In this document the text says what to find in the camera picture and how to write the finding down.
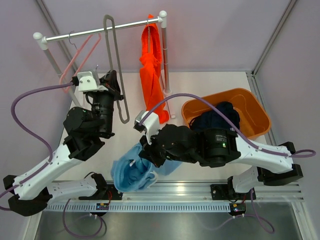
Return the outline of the navy blue shorts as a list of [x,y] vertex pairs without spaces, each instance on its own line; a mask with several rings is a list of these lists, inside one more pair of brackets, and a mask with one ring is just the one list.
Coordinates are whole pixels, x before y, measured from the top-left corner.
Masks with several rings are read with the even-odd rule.
[[[223,101],[215,106],[222,114],[224,114],[238,129],[240,129],[240,115],[234,109],[232,103]],[[220,128],[235,131],[235,129],[225,121],[214,110],[203,112],[201,115],[193,118],[189,123],[189,128],[196,132],[206,129]]]

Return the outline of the light blue shorts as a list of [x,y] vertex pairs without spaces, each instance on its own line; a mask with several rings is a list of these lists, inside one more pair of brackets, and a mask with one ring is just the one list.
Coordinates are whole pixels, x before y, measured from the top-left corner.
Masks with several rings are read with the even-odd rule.
[[157,168],[150,161],[139,156],[142,145],[137,143],[119,160],[112,164],[110,175],[115,188],[121,193],[143,191],[154,185],[160,176],[168,176],[182,164],[166,160]]

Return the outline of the orange shorts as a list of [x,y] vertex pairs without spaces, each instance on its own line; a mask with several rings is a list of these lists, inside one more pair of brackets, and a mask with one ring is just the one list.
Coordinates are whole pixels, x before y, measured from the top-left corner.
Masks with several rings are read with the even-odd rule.
[[141,34],[142,67],[139,70],[145,108],[150,111],[164,99],[160,85],[162,49],[159,30],[155,23],[149,23],[151,29],[151,53],[148,53],[148,28],[147,25]]

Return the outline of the grey orange-shorts hanger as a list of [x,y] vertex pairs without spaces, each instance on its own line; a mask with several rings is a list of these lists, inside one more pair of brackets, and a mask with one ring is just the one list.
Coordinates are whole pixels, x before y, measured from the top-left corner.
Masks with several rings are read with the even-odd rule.
[[148,43],[147,43],[147,48],[148,48],[147,52],[149,54],[151,53],[151,47],[152,47],[151,40],[152,40],[152,38],[151,38],[151,27],[150,27],[149,21],[147,21],[147,41],[148,41]]

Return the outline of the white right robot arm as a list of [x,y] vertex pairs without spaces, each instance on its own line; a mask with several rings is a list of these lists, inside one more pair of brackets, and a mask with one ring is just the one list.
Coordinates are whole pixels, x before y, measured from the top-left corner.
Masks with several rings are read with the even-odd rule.
[[243,139],[232,130],[209,128],[200,132],[166,124],[154,135],[139,140],[139,156],[159,168],[167,161],[220,168],[245,164],[250,168],[227,179],[226,192],[233,199],[257,186],[285,186],[301,179],[301,166],[290,156],[288,145],[272,146]]

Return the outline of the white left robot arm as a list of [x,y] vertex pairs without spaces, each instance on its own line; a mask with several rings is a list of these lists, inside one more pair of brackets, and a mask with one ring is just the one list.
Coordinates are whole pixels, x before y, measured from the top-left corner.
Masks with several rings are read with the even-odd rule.
[[95,71],[79,72],[69,86],[77,86],[91,108],[71,108],[63,122],[67,132],[63,143],[49,149],[48,157],[31,170],[3,179],[6,192],[11,193],[8,209],[21,216],[35,215],[54,202],[72,198],[100,200],[108,194],[108,184],[100,173],[64,182],[57,178],[93,157],[114,135],[114,103],[124,99],[117,72],[110,70],[103,77]]

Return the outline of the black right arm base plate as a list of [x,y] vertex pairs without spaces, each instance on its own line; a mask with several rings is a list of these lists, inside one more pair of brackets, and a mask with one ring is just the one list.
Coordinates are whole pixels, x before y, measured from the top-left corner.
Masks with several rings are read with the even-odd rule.
[[229,187],[227,184],[211,184],[210,193],[211,198],[214,201],[228,200],[234,202],[252,199],[250,191],[247,193],[238,193],[235,192],[234,189],[232,187]]

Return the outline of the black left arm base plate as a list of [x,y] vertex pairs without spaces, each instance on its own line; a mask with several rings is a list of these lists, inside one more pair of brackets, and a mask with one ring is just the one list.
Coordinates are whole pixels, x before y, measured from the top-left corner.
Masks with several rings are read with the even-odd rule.
[[111,201],[121,201],[123,198],[123,193],[116,189],[113,184],[109,184],[106,192],[98,197],[98,200],[108,201],[111,197]]

